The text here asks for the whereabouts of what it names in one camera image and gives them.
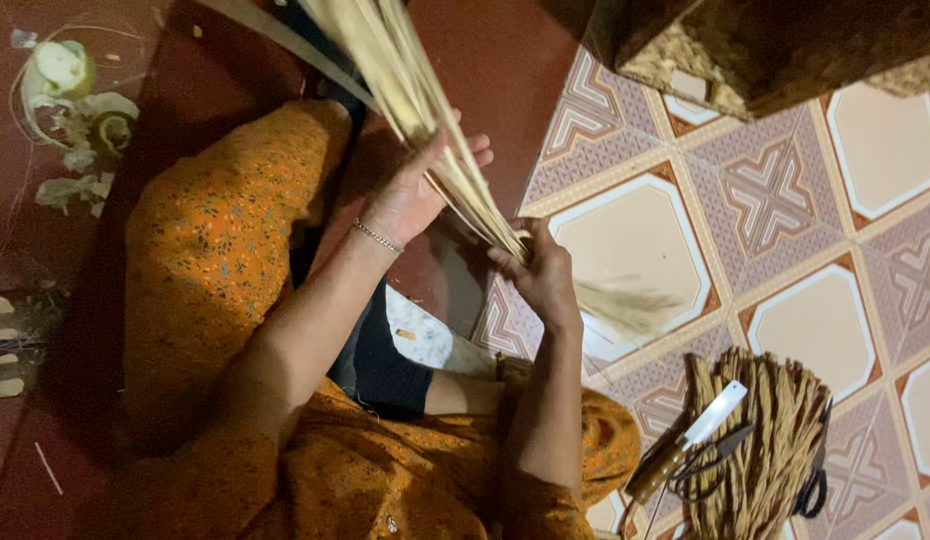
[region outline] woman's left hand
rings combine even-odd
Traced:
[[[460,119],[461,113],[455,110]],[[445,207],[445,199],[424,177],[445,152],[448,139],[444,129],[439,129],[433,141],[422,152],[399,169],[383,190],[375,195],[368,206],[362,223],[392,243],[404,246],[421,234],[438,213]],[[478,166],[492,162],[491,141],[484,134],[468,137],[468,144]]]

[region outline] wooden knife handle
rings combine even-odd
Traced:
[[[647,463],[639,465],[639,471],[628,482],[625,493],[631,495],[640,505],[644,505],[652,494],[662,487],[668,475],[681,465],[684,458],[685,451],[678,444],[660,449],[651,455]]]

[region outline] white knife blade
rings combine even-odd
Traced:
[[[748,388],[745,388],[737,380],[729,382],[721,393],[711,401],[701,416],[695,420],[694,424],[685,430],[682,435],[682,450],[687,451],[693,445],[708,440],[711,434],[732,414],[732,411],[735,410],[735,407],[738,406],[747,393]]]

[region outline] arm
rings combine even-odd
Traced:
[[[571,281],[571,256],[555,243],[544,220],[525,219],[520,227],[532,235],[534,258],[529,268],[501,250],[493,249],[489,256],[542,319],[544,336],[508,433],[505,455],[519,472],[578,492],[584,325]]]
[[[470,140],[481,166],[493,159],[489,145],[484,135]],[[424,231],[445,200],[423,174],[446,146],[440,131],[375,196],[362,223],[399,246]],[[255,426],[282,442],[397,255],[352,228],[326,265],[268,317],[225,375],[218,418]]]

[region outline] grass broom bristles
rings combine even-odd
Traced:
[[[819,419],[831,392],[801,363],[780,364],[769,353],[756,357],[732,348],[713,366],[702,358],[690,362],[689,418],[697,418],[728,381],[738,380],[748,394],[713,437],[755,424],[726,461],[721,480],[716,468],[693,481],[692,497],[716,482],[718,488],[688,505],[690,535],[777,540],[822,441]]]
[[[402,142],[421,148],[444,127],[448,148],[428,179],[448,205],[489,244],[523,263],[531,253],[498,211],[422,43],[400,0],[300,0],[325,33],[348,50],[375,95],[376,109]],[[655,334],[667,296],[598,289],[576,283],[579,308],[607,321],[624,338]]]

